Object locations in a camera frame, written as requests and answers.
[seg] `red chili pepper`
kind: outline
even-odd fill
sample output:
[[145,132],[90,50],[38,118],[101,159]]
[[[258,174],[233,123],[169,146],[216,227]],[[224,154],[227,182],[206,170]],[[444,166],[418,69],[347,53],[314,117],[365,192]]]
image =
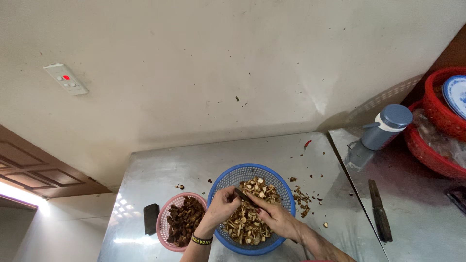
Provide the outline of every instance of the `red chili pepper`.
[[309,145],[309,143],[311,143],[312,140],[309,140],[308,142],[306,142],[306,144],[304,145],[304,149],[306,149],[306,147]]

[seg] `forearm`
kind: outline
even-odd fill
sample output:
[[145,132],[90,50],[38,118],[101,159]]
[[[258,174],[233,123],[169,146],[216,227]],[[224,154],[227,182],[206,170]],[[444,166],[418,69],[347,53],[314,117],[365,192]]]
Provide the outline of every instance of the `forearm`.
[[[197,227],[194,235],[200,239],[210,239],[213,236],[215,228],[202,220]],[[210,248],[212,245],[200,245],[190,241],[180,262],[207,262],[209,260]]]
[[335,262],[356,262],[306,224],[301,223],[298,232],[300,235],[298,242],[309,250],[315,259]]

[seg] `wall switch panel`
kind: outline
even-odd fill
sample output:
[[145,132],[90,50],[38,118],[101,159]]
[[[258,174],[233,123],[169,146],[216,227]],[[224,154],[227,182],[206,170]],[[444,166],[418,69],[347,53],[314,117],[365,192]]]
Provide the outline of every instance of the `wall switch panel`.
[[89,91],[64,64],[50,64],[44,69],[71,95],[87,94]]

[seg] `pink plastic basket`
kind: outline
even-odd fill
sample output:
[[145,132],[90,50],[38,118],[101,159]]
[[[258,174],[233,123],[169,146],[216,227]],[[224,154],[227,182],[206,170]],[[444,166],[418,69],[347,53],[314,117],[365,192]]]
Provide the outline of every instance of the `pink plastic basket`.
[[201,203],[202,206],[204,207],[204,210],[207,211],[207,202],[200,195],[196,193],[191,193],[191,192],[181,193],[181,194],[178,194],[170,198],[170,200],[168,200],[165,203],[165,205],[160,209],[160,214],[158,214],[158,217],[157,217],[157,237],[160,243],[162,243],[164,247],[174,252],[184,252],[187,246],[179,248],[175,246],[174,244],[169,243],[167,241],[168,236],[169,236],[168,230],[170,229],[170,225],[167,222],[167,216],[170,215],[170,212],[168,212],[168,210],[170,209],[171,205],[176,205],[177,207],[182,206],[183,201],[185,200],[185,196],[190,196],[190,197],[194,197],[195,199],[197,199],[197,201],[199,201],[199,203]]

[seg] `blue plastic basket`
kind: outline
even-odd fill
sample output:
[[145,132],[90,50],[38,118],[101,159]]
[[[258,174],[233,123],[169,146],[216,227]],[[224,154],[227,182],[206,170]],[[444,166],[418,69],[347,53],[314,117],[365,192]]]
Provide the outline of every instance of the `blue plastic basket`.
[[[212,188],[210,189],[209,198],[207,199],[207,208],[210,206],[212,198],[218,190],[229,186],[239,186],[241,181],[247,181],[254,178],[254,176],[263,178],[269,185],[274,185],[277,193],[280,195],[280,202],[282,206],[295,216],[295,201],[285,180],[283,180],[277,172],[259,164],[235,165],[223,172],[217,180],[215,180]],[[263,255],[274,250],[285,241],[284,237],[281,237],[274,232],[265,240],[265,242],[261,242],[259,245],[241,245],[233,241],[230,238],[230,235],[225,233],[222,228],[223,225],[220,224],[215,230],[215,236],[217,239],[229,250],[242,255]]]

